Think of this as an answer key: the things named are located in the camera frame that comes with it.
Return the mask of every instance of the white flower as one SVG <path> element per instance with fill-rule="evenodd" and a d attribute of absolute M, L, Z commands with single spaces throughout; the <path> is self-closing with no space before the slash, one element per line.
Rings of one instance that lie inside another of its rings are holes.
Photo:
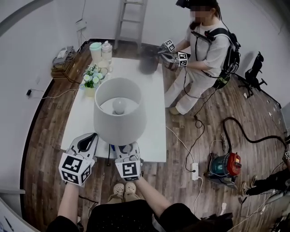
<path fill-rule="evenodd" d="M 97 74 L 97 77 L 98 77 L 100 80 L 102 80 L 102 79 L 104 78 L 103 74 L 101 74 L 101 73 L 98 73 L 98 74 Z"/>
<path fill-rule="evenodd" d="M 85 89 L 85 85 L 84 84 L 80 84 L 80 89 Z"/>
<path fill-rule="evenodd" d="M 88 81 L 90 81 L 90 80 L 92 79 L 92 77 L 86 74 L 86 75 L 83 77 L 83 79 L 84 79 L 84 81 L 88 82 Z"/>
<path fill-rule="evenodd" d="M 98 76 L 98 72 L 94 72 L 94 74 L 92 75 L 93 77 L 97 77 Z"/>
<path fill-rule="evenodd" d="M 94 78 L 92 79 L 92 81 L 93 81 L 95 84 L 98 84 L 100 80 L 99 80 L 98 77 L 94 77 Z"/>

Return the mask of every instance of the light bulb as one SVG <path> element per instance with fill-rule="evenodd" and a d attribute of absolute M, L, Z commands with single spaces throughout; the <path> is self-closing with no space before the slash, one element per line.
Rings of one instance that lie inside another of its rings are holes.
<path fill-rule="evenodd" d="M 113 109 L 116 114 L 124 114 L 126 108 L 126 101 L 123 98 L 117 98 L 113 101 Z"/>

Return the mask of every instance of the vacuum cleaner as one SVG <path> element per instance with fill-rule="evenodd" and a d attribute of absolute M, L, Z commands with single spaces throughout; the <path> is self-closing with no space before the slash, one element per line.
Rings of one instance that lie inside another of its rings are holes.
<path fill-rule="evenodd" d="M 238 124 L 246 140 L 250 143 L 260 143 L 268 139 L 279 140 L 281 143 L 283 143 L 285 147 L 284 156 L 289 157 L 290 154 L 289 154 L 289 151 L 287 151 L 287 145 L 281 137 L 271 135 L 271 136 L 267 136 L 259 140 L 250 140 L 245 134 L 245 131 L 242 125 L 240 124 L 240 122 L 233 117 L 228 117 L 222 122 L 223 130 L 225 132 L 227 142 L 228 142 L 227 154 L 223 156 L 218 156 L 215 153 L 209 154 L 211 161 L 209 163 L 208 171 L 205 174 L 205 176 L 208 177 L 208 180 L 210 180 L 211 182 L 214 182 L 216 184 L 226 185 L 227 187 L 232 188 L 232 189 L 237 189 L 235 181 L 236 181 L 237 176 L 241 173 L 241 170 L 242 170 L 242 162 L 241 162 L 242 159 L 237 153 L 233 153 L 232 151 L 231 140 L 230 140 L 230 137 L 228 136 L 228 132 L 226 128 L 226 122 L 228 120 L 232 120 Z"/>

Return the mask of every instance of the white lamp shade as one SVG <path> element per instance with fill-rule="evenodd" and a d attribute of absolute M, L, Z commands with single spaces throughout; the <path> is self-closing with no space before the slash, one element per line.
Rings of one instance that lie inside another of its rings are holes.
<path fill-rule="evenodd" d="M 122 115 L 103 111 L 103 103 L 119 97 L 130 99 L 138 106 Z M 146 123 L 142 92 L 136 83 L 126 78 L 114 78 L 99 86 L 95 94 L 94 127 L 105 142 L 118 146 L 133 143 L 143 134 Z"/>

